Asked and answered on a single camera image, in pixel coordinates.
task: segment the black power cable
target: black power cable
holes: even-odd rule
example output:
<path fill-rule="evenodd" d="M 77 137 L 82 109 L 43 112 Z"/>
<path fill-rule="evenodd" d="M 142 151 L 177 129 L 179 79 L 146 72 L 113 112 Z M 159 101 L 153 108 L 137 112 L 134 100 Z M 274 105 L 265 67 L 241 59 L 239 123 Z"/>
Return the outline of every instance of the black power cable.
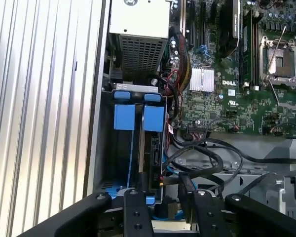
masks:
<path fill-rule="evenodd" d="M 173 111 L 173 115 L 171 115 L 169 117 L 169 121 L 171 122 L 172 120 L 174 120 L 176 118 L 176 116 L 179 113 L 179 95 L 178 95 L 178 91 L 174 88 L 172 82 L 167 81 L 167 79 L 156 75 L 156 74 L 150 74 L 147 76 L 148 79 L 157 79 L 161 84 L 164 85 L 168 85 L 169 89 L 171 90 L 172 94 L 173 94 L 173 99 L 174 99 L 174 111 Z"/>

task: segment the corrugated metal panel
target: corrugated metal panel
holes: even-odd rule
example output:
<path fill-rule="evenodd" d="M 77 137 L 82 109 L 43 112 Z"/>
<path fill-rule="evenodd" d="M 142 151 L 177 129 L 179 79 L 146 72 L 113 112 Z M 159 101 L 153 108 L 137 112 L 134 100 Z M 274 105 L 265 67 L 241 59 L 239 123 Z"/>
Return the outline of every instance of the corrugated metal panel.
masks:
<path fill-rule="evenodd" d="M 0 237 L 82 198 L 101 9 L 0 0 Z"/>

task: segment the chip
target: chip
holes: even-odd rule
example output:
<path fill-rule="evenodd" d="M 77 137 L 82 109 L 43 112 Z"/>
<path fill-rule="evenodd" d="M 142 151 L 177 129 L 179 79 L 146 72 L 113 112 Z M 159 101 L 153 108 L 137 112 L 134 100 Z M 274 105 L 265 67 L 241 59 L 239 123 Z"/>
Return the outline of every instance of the chip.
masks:
<path fill-rule="evenodd" d="M 247 124 L 247 120 L 245 118 L 240 119 L 240 126 L 245 126 Z"/>
<path fill-rule="evenodd" d="M 215 112 L 210 112 L 209 113 L 209 118 L 210 119 L 215 119 L 216 118 L 216 113 Z"/>

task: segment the heatsink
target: heatsink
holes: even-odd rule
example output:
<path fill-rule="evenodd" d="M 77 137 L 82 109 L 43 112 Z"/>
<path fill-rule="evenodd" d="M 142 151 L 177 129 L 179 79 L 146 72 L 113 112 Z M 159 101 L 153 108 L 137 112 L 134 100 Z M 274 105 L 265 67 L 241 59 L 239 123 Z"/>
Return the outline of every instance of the heatsink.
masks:
<path fill-rule="evenodd" d="M 123 80 L 156 73 L 168 42 L 169 18 L 166 0 L 112 0 L 110 33 L 122 52 Z"/>
<path fill-rule="evenodd" d="M 189 90 L 213 92 L 215 89 L 215 71 L 209 67 L 193 68 Z"/>

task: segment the screw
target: screw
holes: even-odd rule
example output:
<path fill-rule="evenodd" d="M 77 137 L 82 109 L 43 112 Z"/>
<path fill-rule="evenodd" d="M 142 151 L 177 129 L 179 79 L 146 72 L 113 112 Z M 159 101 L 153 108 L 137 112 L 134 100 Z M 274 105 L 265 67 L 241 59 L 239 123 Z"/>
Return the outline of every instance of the screw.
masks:
<path fill-rule="evenodd" d="M 103 199 L 105 199 L 104 194 L 100 194 L 97 196 L 97 200 L 103 200 Z"/>
<path fill-rule="evenodd" d="M 236 195 L 235 196 L 232 196 L 231 198 L 234 199 L 235 201 L 240 201 L 241 200 L 241 198 L 238 197 L 238 196 L 236 196 Z"/>
<path fill-rule="evenodd" d="M 132 194 L 132 195 L 135 195 L 135 194 L 137 194 L 138 192 L 136 191 L 136 190 L 132 190 L 131 192 L 130 192 L 130 194 Z"/>
<path fill-rule="evenodd" d="M 200 190 L 197 193 L 200 194 L 201 196 L 204 196 L 205 195 L 205 191 L 203 191 L 203 190 Z"/>
<path fill-rule="evenodd" d="M 157 83 L 158 83 L 157 79 L 154 78 L 154 79 L 151 80 L 151 85 L 156 86 Z"/>

